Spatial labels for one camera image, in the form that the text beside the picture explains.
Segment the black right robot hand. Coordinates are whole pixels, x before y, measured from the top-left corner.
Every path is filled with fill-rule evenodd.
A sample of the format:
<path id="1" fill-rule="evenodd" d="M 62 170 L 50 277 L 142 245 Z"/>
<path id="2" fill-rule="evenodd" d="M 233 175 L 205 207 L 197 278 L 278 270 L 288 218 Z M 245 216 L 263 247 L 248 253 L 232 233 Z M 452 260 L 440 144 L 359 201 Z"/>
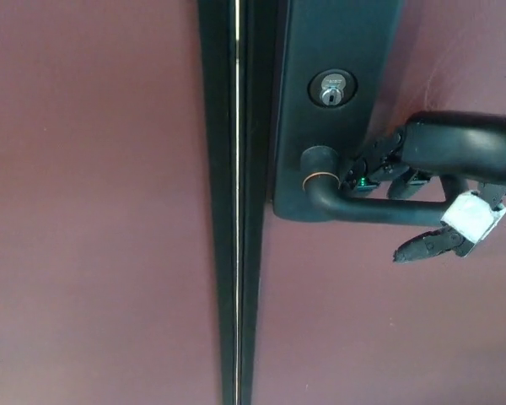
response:
<path id="1" fill-rule="evenodd" d="M 342 173 L 349 195 L 365 197 L 389 182 L 390 200 L 412 197 L 435 176 L 476 181 L 477 189 L 449 200 L 439 229 L 405 242 L 393 260 L 415 262 L 449 251 L 466 257 L 506 213 L 506 116 L 417 113 L 390 136 L 371 141 Z"/>

